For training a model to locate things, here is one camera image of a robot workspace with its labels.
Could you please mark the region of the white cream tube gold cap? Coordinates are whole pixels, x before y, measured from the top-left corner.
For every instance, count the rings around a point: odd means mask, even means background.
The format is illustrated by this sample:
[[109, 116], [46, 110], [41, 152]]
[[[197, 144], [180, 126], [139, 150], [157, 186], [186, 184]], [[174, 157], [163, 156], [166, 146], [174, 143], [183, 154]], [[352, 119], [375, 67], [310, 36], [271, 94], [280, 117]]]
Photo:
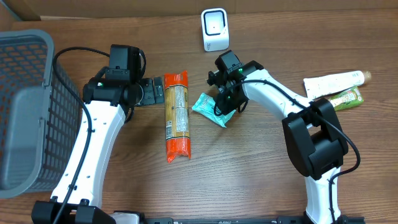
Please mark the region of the white cream tube gold cap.
[[321, 96], [338, 93], [354, 86], [360, 86], [371, 81], [369, 71], [352, 71], [325, 75], [322, 77], [304, 78], [303, 83], [307, 98], [314, 100]]

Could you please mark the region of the green yellow drink pouch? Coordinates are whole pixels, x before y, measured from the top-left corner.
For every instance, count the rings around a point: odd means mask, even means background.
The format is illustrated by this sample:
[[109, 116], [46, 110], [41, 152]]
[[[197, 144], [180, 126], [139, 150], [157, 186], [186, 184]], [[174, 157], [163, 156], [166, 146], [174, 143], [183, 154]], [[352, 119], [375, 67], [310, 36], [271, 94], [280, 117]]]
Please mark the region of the green yellow drink pouch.
[[345, 110], [359, 106], [364, 102], [364, 98], [359, 88], [354, 86], [331, 97], [328, 100], [335, 111]]

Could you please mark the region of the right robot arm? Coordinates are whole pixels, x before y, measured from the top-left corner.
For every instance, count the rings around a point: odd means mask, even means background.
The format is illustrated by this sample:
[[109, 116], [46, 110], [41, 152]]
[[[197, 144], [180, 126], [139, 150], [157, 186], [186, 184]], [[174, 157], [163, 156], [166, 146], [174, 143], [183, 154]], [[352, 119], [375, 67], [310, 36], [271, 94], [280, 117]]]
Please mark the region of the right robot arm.
[[346, 223], [338, 207], [337, 174], [348, 144], [331, 103], [309, 100], [274, 79], [258, 62], [242, 63], [233, 51], [221, 54], [207, 83], [216, 86], [214, 114], [242, 112], [250, 100], [282, 122], [289, 159], [304, 176], [307, 191], [305, 222]]

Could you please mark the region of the orange cracker package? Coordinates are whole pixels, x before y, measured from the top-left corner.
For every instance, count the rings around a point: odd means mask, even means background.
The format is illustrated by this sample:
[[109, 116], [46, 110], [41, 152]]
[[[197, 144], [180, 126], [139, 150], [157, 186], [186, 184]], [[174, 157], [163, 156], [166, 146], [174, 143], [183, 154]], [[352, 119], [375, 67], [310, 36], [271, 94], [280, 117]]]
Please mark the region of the orange cracker package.
[[166, 73], [165, 81], [165, 143], [167, 162], [178, 156], [191, 158], [188, 74]]

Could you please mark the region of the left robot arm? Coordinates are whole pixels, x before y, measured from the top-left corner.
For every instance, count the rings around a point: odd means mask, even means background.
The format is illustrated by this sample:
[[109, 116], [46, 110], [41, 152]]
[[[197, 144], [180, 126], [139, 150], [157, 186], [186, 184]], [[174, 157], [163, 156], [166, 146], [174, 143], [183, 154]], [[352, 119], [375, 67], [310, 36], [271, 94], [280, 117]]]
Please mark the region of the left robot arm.
[[144, 99], [140, 84], [146, 70], [144, 51], [111, 46], [109, 64], [72, 94], [82, 107], [80, 130], [66, 169], [48, 202], [37, 201], [34, 223], [146, 223], [144, 214], [101, 209], [103, 184], [114, 142]]

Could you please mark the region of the teal tissue pack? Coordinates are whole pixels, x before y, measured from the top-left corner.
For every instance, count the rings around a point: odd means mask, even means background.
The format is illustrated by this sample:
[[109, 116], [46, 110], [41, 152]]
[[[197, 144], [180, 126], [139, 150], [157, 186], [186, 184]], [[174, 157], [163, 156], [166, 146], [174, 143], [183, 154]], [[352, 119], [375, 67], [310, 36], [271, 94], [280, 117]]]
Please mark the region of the teal tissue pack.
[[202, 114], [222, 128], [226, 128], [226, 123], [233, 117], [236, 111], [232, 110], [232, 112], [227, 115], [221, 114], [217, 116], [214, 112], [214, 107], [214, 99], [206, 93], [202, 93], [196, 103], [192, 106], [192, 110]]

